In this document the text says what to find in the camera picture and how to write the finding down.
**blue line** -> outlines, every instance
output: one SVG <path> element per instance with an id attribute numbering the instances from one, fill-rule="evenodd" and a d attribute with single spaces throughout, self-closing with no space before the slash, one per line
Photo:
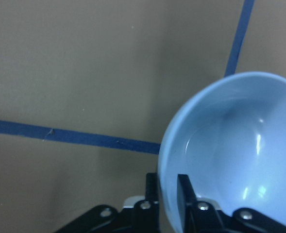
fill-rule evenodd
<path id="1" fill-rule="evenodd" d="M 160 144 L 94 133 L 53 129 L 0 120 L 0 133 L 90 146 L 158 154 Z"/>
<path id="2" fill-rule="evenodd" d="M 248 29 L 248 24 L 251 18 L 254 0 L 244 0 L 242 12 L 238 26 L 236 28 L 236 35 L 232 44 L 231 52 L 229 55 L 225 77 L 232 75 L 236 72 L 237 63 L 239 60 L 240 51 L 243 45 L 244 37 Z"/>

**bolt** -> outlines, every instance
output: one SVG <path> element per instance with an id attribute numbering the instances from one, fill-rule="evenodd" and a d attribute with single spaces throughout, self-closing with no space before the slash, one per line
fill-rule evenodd
<path id="1" fill-rule="evenodd" d="M 240 217 L 245 220 L 251 220 L 253 218 L 253 215 L 249 211 L 243 210 L 240 212 Z"/>
<path id="2" fill-rule="evenodd" d="M 144 202 L 141 203 L 140 207 L 143 210 L 147 210 L 151 207 L 151 204 L 149 203 L 149 201 L 145 200 Z"/>
<path id="3" fill-rule="evenodd" d="M 199 202 L 198 203 L 198 208 L 200 210 L 208 210 L 209 209 L 209 205 L 206 202 Z"/>
<path id="4" fill-rule="evenodd" d="M 101 217 L 109 217 L 110 215 L 112 215 L 112 211 L 109 208 L 103 209 L 100 213 Z"/>

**bowl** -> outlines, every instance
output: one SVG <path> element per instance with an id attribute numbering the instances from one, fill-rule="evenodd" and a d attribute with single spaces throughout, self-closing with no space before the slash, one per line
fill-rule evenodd
<path id="1" fill-rule="evenodd" d="M 246 72 L 205 88 L 174 116 L 161 143 L 164 206 L 182 232 L 177 175 L 232 216 L 253 208 L 286 225 L 286 79 Z"/>

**silver screw head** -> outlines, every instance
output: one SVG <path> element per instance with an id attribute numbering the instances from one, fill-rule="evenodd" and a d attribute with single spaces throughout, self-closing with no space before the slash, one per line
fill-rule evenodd
<path id="1" fill-rule="evenodd" d="M 249 211 L 243 210 L 240 212 L 240 217 L 245 220 L 250 220 L 253 218 L 253 215 Z"/>
<path id="2" fill-rule="evenodd" d="M 149 203 L 149 201 L 146 200 L 140 204 L 140 207 L 143 210 L 147 210 L 151 207 L 151 204 Z"/>
<path id="3" fill-rule="evenodd" d="M 208 210 L 209 209 L 209 205 L 206 202 L 199 202 L 198 203 L 198 208 L 200 210 Z"/>
<path id="4" fill-rule="evenodd" d="M 109 217 L 110 215 L 112 215 L 112 211 L 109 208 L 103 209 L 100 213 L 101 217 Z"/>

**blue tape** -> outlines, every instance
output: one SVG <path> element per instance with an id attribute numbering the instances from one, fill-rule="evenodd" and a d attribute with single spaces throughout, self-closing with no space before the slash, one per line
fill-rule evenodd
<path id="1" fill-rule="evenodd" d="M 158 154 L 160 144 L 94 133 L 53 129 L 0 120 L 0 133 L 90 146 Z"/>
<path id="2" fill-rule="evenodd" d="M 229 55 L 225 77 L 232 75 L 236 72 L 237 63 L 239 60 L 240 51 L 243 45 L 244 37 L 248 28 L 248 24 L 251 18 L 252 8 L 254 0 L 244 0 L 242 12 L 238 26 L 236 28 L 236 35 L 232 44 L 231 52 Z"/>

